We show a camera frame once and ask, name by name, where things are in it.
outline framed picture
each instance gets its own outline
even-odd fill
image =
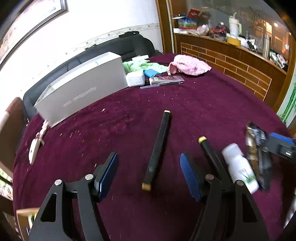
[[[38,29],[67,11],[66,0],[26,0],[22,9],[0,40],[0,70],[18,49]]]

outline pink towel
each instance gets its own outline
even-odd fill
[[[189,75],[200,75],[211,70],[204,61],[188,55],[176,55],[173,62],[168,66],[168,75],[183,72]]]

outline purple tablecloth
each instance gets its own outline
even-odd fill
[[[168,64],[173,57],[157,56],[151,61]],[[209,173],[198,137],[206,136],[221,156],[221,150],[233,142],[245,152],[248,121],[267,133],[289,132],[271,108],[221,72],[212,69],[199,77],[182,77],[182,85],[124,89],[72,115],[48,130],[45,145],[31,166],[30,144],[43,123],[39,115],[33,118],[15,161],[14,209],[39,207],[56,179],[79,180],[116,151],[120,160],[117,175],[99,204],[111,240],[189,240],[202,204],[190,196],[180,154],[190,153]],[[145,192],[141,183],[164,110],[171,111],[172,119],[163,163],[153,190]],[[270,192],[253,195],[272,239],[281,233],[282,214],[289,206],[289,198],[282,196],[291,196],[295,186],[294,166],[276,158]],[[74,237],[80,239],[77,202],[73,205]]]

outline black leather sofa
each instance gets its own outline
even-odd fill
[[[130,61],[139,55],[149,57],[155,55],[153,43],[140,35],[138,31],[127,32],[118,38],[87,48],[48,73],[24,94],[23,102],[28,119],[31,120],[37,114],[34,104],[51,82],[81,63],[106,52],[120,55],[123,61]]]

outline blue packet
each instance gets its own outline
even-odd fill
[[[148,78],[152,78],[154,77],[155,75],[161,75],[160,73],[156,72],[155,70],[153,69],[147,69],[147,70],[144,70],[144,75],[147,76]]]

